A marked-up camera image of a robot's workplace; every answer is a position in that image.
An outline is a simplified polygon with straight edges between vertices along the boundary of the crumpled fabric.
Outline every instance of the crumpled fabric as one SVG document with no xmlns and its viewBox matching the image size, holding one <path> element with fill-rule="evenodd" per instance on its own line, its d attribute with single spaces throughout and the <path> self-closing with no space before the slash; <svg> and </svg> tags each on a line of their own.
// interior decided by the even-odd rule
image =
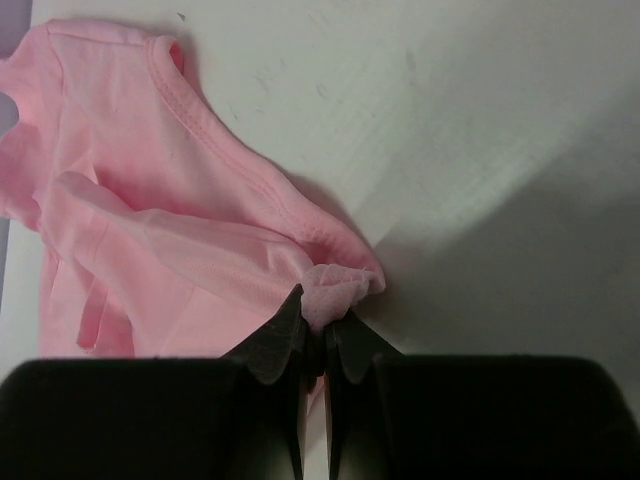
<svg viewBox="0 0 640 480">
<path fill-rule="evenodd" d="M 44 356 L 219 356 L 297 284 L 315 331 L 385 287 L 371 250 L 235 138 L 170 36 L 33 28 L 0 61 L 18 125 L 0 215 L 46 246 Z"/>
</svg>

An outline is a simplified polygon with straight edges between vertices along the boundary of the shirt sleeve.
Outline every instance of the shirt sleeve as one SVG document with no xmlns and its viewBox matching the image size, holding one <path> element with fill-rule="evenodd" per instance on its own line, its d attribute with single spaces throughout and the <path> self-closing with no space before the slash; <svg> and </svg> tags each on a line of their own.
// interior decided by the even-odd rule
<svg viewBox="0 0 640 480">
<path fill-rule="evenodd" d="M 62 105 L 62 70 L 46 25 L 32 28 L 0 60 L 0 92 L 17 105 L 18 124 L 0 139 L 0 216 L 38 230 L 37 199 L 47 188 Z"/>
</svg>

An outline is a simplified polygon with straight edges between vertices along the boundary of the pink fabric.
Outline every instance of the pink fabric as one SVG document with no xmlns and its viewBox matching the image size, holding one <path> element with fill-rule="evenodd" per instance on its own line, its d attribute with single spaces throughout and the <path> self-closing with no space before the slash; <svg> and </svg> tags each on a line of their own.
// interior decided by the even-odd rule
<svg viewBox="0 0 640 480">
<path fill-rule="evenodd" d="M 0 62 L 20 111 L 0 214 L 46 244 L 45 356 L 224 354 L 296 283 L 315 329 L 384 289 L 371 251 L 239 142 L 181 74 L 172 37 L 33 28 Z"/>
</svg>

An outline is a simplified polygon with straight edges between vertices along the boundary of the stitching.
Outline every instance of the stitching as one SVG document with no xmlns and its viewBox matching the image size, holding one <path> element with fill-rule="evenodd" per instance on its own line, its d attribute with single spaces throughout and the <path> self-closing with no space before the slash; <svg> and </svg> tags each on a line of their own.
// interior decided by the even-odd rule
<svg viewBox="0 0 640 480">
<path fill-rule="evenodd" d="M 238 164 L 232 157 L 230 157 L 224 150 L 222 150 L 220 146 L 215 142 L 215 140 L 198 124 L 198 122 L 193 118 L 193 116 L 184 107 L 184 105 L 182 105 L 179 100 L 173 95 L 169 86 L 164 81 L 162 75 L 155 65 L 154 58 L 151 55 L 151 46 L 154 44 L 153 41 L 155 41 L 155 39 L 150 40 L 151 41 L 145 42 L 145 51 L 147 55 L 147 65 L 149 66 L 151 77 L 156 87 L 160 91 L 160 94 L 163 96 L 169 107 L 174 110 L 178 118 L 196 136 L 196 138 L 202 141 L 205 146 L 207 146 L 210 150 L 213 151 L 214 154 L 220 157 L 220 159 L 228 168 L 241 175 L 249 183 L 249 186 L 254 188 L 258 193 L 272 200 L 278 212 L 281 215 L 283 213 L 285 214 L 282 216 L 285 216 L 285 218 L 287 218 L 288 220 L 300 225 L 304 230 L 306 230 L 306 233 L 310 235 L 312 243 L 317 243 L 317 239 L 319 237 L 318 232 L 320 231 L 320 229 L 318 227 L 310 228 L 309 224 L 301 221 L 299 217 L 292 214 L 283 204 L 280 197 L 273 194 L 273 190 L 268 184 L 260 184 L 259 182 L 251 178 L 250 174 L 253 172 L 251 172 L 251 170 L 247 167 Z M 337 247 L 338 254 L 336 256 L 338 258 L 343 257 L 344 252 L 341 248 L 341 245 L 336 245 L 335 239 L 331 238 L 330 236 L 325 236 L 325 238 L 326 240 L 330 241 L 334 247 Z"/>
</svg>

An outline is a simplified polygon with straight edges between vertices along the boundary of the neckline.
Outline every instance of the neckline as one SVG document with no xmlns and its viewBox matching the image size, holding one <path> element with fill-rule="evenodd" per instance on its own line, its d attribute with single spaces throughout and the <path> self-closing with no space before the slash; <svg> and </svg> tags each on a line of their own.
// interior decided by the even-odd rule
<svg viewBox="0 0 640 480">
<path fill-rule="evenodd" d="M 273 203 L 281 217 L 299 232 L 294 241 L 333 251 L 331 263 L 349 265 L 355 261 L 366 264 L 366 270 L 382 272 L 377 262 L 366 261 L 374 256 L 358 235 L 298 192 L 271 160 L 247 147 L 206 105 L 176 66 L 182 50 L 175 37 L 148 37 L 145 50 L 152 80 L 173 115 L 221 162 Z"/>
</svg>

